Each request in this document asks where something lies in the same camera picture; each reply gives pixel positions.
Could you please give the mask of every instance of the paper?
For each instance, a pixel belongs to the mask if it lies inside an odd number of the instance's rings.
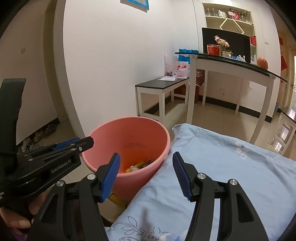
[[[163,76],[158,80],[163,80],[163,81],[176,81],[178,77],[171,77],[171,76]]]

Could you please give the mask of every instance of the black bench top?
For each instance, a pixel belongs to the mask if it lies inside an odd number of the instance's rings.
[[[286,116],[288,116],[292,121],[294,121],[296,123],[295,111],[293,111],[292,109],[290,109],[289,107],[286,106],[283,109],[281,109],[281,112],[283,112]]]
[[[253,71],[258,72],[260,74],[263,74],[265,76],[269,76],[271,74],[271,75],[281,79],[284,82],[288,82],[284,78],[282,78],[282,77],[280,77],[280,76],[278,76],[278,75],[276,75],[276,74],[274,74],[274,73],[272,73],[272,72],[270,72],[268,70],[260,68],[257,65],[246,63],[246,62],[243,62],[243,61],[239,61],[239,60],[233,59],[233,58],[226,58],[226,57],[222,57],[222,56],[209,55],[209,54],[204,54],[204,53],[179,53],[178,52],[178,53],[175,53],[175,54],[197,55],[197,58],[199,58],[199,59],[208,59],[208,60],[223,62],[223,63],[227,63],[227,64],[237,65],[237,66],[240,66],[240,67],[243,67],[243,68],[246,68],[246,69],[253,70]]]
[[[159,80],[158,79],[150,80],[141,84],[137,84],[136,87],[142,87],[142,88],[148,88],[148,89],[160,89],[164,90],[168,87],[171,87],[175,84],[178,84],[186,79],[177,79],[176,81],[165,81],[165,80]]]

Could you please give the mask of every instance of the blue plastic bag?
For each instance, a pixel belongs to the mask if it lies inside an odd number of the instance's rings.
[[[179,49],[180,53],[198,53],[198,50]],[[179,54],[179,62],[188,62],[190,64],[190,57]]]

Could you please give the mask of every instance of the pink bucket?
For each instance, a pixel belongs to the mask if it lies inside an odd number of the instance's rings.
[[[90,136],[94,139],[94,147],[82,153],[86,165],[96,172],[117,152],[121,163],[112,190],[127,202],[157,172],[170,149],[167,129],[159,122],[145,117],[113,120],[95,129]],[[136,172],[123,173],[130,166],[147,161],[148,158],[155,161]]]

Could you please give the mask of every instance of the metal screw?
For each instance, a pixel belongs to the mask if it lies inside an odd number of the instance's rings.
[[[96,175],[95,174],[89,174],[88,176],[87,176],[87,179],[88,180],[93,180],[93,179],[95,179],[96,178]]]
[[[230,184],[233,185],[233,186],[237,185],[237,180],[231,179]]]
[[[58,187],[61,187],[61,186],[63,186],[63,185],[64,185],[64,181],[60,180],[60,181],[57,182],[57,186],[58,186]]]
[[[199,179],[205,179],[207,176],[206,176],[204,173],[199,173],[199,174],[197,175],[197,177],[198,177]]]

